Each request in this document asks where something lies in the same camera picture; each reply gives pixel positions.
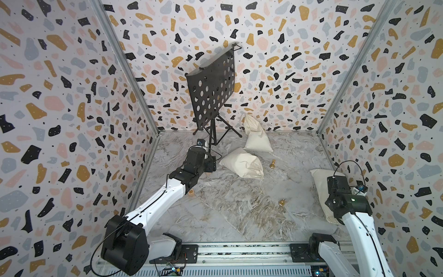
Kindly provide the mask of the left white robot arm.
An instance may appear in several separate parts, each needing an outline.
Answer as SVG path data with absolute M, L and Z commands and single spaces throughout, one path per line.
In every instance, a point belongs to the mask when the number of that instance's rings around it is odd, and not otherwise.
M 165 184 L 146 202 L 125 216 L 116 215 L 106 225 L 99 245 L 100 257 L 120 271 L 134 275 L 158 259 L 178 261 L 184 257 L 182 240 L 170 233 L 150 236 L 161 216 L 198 183 L 204 173 L 216 171 L 216 157 L 203 139 L 188 149 L 183 164 L 168 174 Z

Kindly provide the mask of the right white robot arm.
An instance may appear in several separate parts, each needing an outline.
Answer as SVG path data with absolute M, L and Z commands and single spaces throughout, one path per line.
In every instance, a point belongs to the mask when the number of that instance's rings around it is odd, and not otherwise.
M 393 272 L 378 240 L 367 199 L 353 195 L 344 176 L 328 177 L 327 185 L 329 197 L 325 204 L 335 219 L 345 225 L 359 269 L 356 270 L 342 254 L 338 242 L 331 235 L 312 234 L 308 247 L 309 257 L 326 262 L 336 277 L 392 277 Z

